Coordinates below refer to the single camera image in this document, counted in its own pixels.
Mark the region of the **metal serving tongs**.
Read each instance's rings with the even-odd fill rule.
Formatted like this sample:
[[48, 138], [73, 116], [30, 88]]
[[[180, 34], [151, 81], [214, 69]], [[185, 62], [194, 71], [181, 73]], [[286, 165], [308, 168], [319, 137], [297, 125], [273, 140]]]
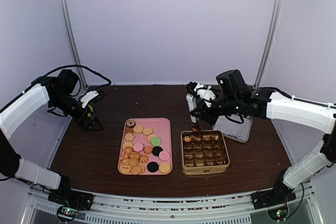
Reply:
[[192, 122], [192, 138], [196, 141], [201, 141], [203, 139], [202, 132], [200, 129], [198, 118], [194, 115], [194, 110], [196, 109], [196, 98], [191, 94], [186, 95], [187, 105], [190, 113], [190, 118]]

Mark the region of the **brown leaf cookie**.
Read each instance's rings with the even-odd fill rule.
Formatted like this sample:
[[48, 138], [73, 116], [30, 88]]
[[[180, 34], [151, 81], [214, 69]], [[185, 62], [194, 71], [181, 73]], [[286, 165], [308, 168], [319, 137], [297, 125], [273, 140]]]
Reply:
[[191, 138], [190, 136], [185, 136], [185, 137], [183, 138], [183, 140], [187, 143], [187, 142], [192, 141], [192, 138]]

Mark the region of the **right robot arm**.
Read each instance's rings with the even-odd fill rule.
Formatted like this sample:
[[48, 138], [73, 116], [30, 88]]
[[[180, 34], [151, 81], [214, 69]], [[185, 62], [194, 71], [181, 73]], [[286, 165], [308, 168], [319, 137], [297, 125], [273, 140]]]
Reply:
[[246, 118], [270, 119], [288, 154], [303, 147], [269, 192], [272, 203], [281, 203], [299, 184], [335, 164], [334, 103], [299, 98], [275, 87], [250, 86], [237, 69], [219, 74], [216, 81], [218, 89], [200, 82], [187, 84], [193, 123], [201, 119], [213, 126], [220, 117], [237, 124]]

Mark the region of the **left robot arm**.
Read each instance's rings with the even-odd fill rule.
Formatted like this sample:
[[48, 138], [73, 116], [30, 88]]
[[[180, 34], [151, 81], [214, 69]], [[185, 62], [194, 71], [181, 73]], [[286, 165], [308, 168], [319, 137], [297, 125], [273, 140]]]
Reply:
[[18, 179], [47, 188], [64, 205], [71, 205], [76, 197], [70, 179], [34, 162], [24, 159], [12, 145], [14, 133], [40, 108], [47, 106], [48, 113], [56, 109], [61, 117], [71, 117], [84, 132], [99, 132], [103, 125], [95, 115], [92, 104], [104, 99], [106, 94], [98, 86], [83, 95], [75, 94], [79, 76], [75, 65], [57, 67], [36, 78], [18, 96], [1, 108], [1, 175], [2, 180]]

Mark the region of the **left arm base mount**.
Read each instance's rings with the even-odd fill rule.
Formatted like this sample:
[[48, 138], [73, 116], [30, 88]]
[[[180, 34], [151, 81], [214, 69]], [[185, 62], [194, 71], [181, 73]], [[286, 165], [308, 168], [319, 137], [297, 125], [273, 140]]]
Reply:
[[72, 190], [68, 198], [57, 195], [54, 191], [48, 194], [48, 200], [59, 204], [56, 217], [64, 223], [74, 221], [82, 211], [89, 211], [93, 203], [93, 194]]

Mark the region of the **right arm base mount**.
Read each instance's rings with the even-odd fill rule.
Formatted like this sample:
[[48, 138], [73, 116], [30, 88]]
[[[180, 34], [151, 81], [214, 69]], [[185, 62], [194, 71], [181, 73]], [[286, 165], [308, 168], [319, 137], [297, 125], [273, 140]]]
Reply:
[[273, 221], [283, 221], [289, 216], [288, 202], [296, 199], [293, 192], [283, 193], [273, 189], [256, 191], [251, 194], [254, 209], [266, 209], [268, 217]]

